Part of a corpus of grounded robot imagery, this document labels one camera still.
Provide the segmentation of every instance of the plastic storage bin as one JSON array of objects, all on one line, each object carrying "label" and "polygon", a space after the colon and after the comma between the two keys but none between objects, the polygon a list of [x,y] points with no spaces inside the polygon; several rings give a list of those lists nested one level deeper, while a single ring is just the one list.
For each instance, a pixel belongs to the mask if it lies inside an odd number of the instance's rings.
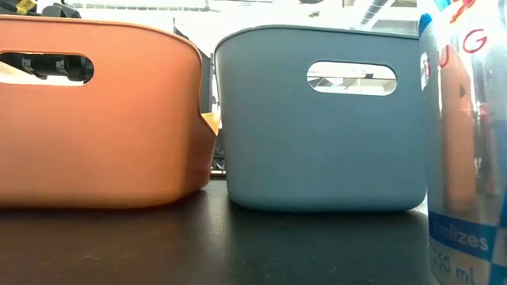
[{"label": "plastic storage bin", "polygon": [[[245,207],[403,211],[425,198],[417,37],[261,26],[215,51],[227,187]],[[320,93],[319,61],[390,67],[388,96]]]},{"label": "plastic storage bin", "polygon": [[0,52],[84,55],[95,68],[83,86],[0,83],[0,207],[149,207],[207,184],[217,120],[199,112],[187,40],[80,19],[2,16],[0,29]]}]

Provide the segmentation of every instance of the orange plastic bin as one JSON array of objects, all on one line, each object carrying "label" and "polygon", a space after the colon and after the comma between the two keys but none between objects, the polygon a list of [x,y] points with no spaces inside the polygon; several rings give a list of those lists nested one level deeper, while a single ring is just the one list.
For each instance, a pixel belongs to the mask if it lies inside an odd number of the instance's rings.
[{"label": "orange plastic bin", "polygon": [[45,17],[1,16],[0,30],[0,53],[94,65],[83,86],[0,83],[0,207],[150,207],[207,184],[218,117],[200,114],[202,66],[187,40]]}]

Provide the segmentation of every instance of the dark table surface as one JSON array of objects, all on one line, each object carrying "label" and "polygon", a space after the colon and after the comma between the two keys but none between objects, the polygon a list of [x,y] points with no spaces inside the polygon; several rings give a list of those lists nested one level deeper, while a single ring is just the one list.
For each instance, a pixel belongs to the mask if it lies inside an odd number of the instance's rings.
[{"label": "dark table surface", "polygon": [[433,284],[420,210],[251,211],[215,180],[150,210],[2,211],[0,284]]}]

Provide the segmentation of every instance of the black countertop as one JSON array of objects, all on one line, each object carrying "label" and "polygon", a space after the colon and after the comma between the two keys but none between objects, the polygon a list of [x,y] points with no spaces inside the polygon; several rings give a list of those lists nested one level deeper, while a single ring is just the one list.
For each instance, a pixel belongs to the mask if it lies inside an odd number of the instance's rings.
[{"label": "black countertop", "polygon": [[0,285],[428,285],[427,217],[243,209],[225,181],[143,211],[1,211]]}]

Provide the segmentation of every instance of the blue-gray plastic bin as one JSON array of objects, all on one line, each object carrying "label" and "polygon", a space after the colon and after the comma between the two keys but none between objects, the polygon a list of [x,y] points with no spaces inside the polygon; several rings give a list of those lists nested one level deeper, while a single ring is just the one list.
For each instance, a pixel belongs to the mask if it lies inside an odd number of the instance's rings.
[{"label": "blue-gray plastic bin", "polygon": [[[417,37],[261,26],[215,50],[227,187],[274,211],[404,211],[425,198]],[[320,93],[319,61],[390,67],[388,96]]]}]

